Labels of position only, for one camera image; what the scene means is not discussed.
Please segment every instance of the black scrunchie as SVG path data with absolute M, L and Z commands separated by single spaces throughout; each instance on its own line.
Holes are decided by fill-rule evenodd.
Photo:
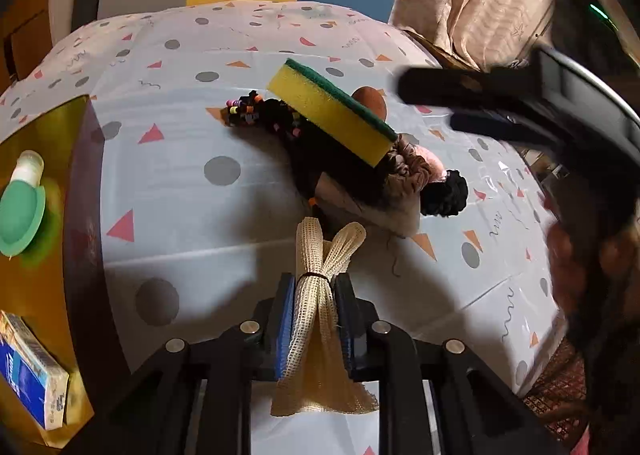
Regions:
M 466 207 L 469 188 L 458 170 L 447 170 L 444 182 L 430 182 L 420 192 L 423 215 L 457 215 Z

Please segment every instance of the yellow and green sponge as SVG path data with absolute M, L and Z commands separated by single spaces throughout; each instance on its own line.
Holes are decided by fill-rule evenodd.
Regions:
M 293 59 L 287 59 L 267 88 L 372 167 L 398 138 L 366 106 Z

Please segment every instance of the metal screw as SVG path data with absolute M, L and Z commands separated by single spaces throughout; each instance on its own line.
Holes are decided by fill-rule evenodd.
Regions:
M 242 322 L 240 326 L 240 330 L 245 334 L 255 334 L 258 330 L 260 330 L 260 324 L 257 321 L 248 320 Z
M 386 321 L 378 320 L 373 322 L 371 329 L 373 332 L 377 332 L 378 334 L 389 334 L 391 325 Z
M 168 340 L 164 344 L 164 348 L 167 349 L 168 352 L 175 354 L 176 352 L 181 352 L 184 349 L 184 341 L 180 338 L 174 338 L 172 340 Z
M 444 346 L 452 354 L 462 354 L 465 351 L 465 343 L 460 340 L 449 340 Z

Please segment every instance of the black elastic band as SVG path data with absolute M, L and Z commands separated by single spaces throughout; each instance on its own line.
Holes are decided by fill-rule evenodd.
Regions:
M 318 278 L 324 278 L 326 282 L 329 283 L 329 279 L 325 275 L 321 275 L 320 273 L 312 273 L 311 271 L 305 273 L 304 275 L 300 275 L 300 278 L 298 278 L 298 282 L 301 279 L 306 278 L 307 276 L 318 276 Z

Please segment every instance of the mesh bag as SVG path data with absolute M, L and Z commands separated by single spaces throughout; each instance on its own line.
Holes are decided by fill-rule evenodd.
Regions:
M 368 413 L 378 409 L 375 396 L 354 383 L 342 361 L 338 314 L 329 280 L 346 271 L 351 255 L 364 241 L 364 228 L 352 222 L 322 241 L 316 218 L 305 218 L 296 231 L 296 300 L 294 326 L 284 376 L 276 385 L 271 414 L 325 410 Z

